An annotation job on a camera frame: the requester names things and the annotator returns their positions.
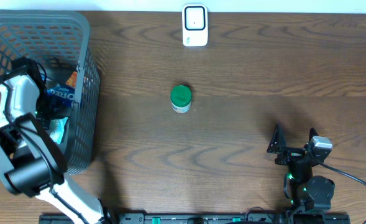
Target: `gray plastic basket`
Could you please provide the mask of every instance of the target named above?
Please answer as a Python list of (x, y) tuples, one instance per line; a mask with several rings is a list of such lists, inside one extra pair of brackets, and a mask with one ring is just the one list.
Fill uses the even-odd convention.
[(91, 160), (100, 78), (89, 33), (88, 21), (77, 12), (0, 11), (0, 76), (21, 56), (40, 62), (60, 83), (78, 71), (72, 113), (59, 145), (70, 174), (83, 171)]

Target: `black square outline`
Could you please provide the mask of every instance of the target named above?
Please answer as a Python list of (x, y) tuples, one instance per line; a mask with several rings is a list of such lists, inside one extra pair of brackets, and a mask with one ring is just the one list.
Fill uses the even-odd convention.
[[(200, 7), (203, 9), (203, 27), (200, 29), (189, 29), (187, 28), (187, 9), (188, 8), (196, 8), (196, 7)], [(205, 8), (203, 6), (187, 6), (184, 9), (184, 26), (186, 30), (204, 30), (206, 27), (206, 18), (205, 18)]]

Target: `silver metal part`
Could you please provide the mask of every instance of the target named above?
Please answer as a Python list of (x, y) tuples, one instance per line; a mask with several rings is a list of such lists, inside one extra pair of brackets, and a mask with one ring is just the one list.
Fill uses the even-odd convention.
[(327, 137), (314, 136), (310, 142), (314, 147), (320, 147), (324, 149), (332, 149), (333, 145)]

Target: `blue snack package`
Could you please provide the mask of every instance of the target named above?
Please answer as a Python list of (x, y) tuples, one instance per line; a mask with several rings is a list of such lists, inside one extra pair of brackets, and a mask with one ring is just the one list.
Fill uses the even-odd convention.
[(54, 80), (49, 79), (47, 77), (45, 83), (47, 89), (48, 96), (54, 96), (62, 102), (63, 105), (72, 107), (72, 102), (75, 95), (75, 89), (66, 84), (59, 84)]

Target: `white rectangular object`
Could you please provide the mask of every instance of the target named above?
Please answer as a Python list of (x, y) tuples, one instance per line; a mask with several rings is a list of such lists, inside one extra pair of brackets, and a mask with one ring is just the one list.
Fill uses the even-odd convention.
[(183, 44), (187, 47), (205, 46), (208, 43), (208, 9), (202, 4), (184, 6)]

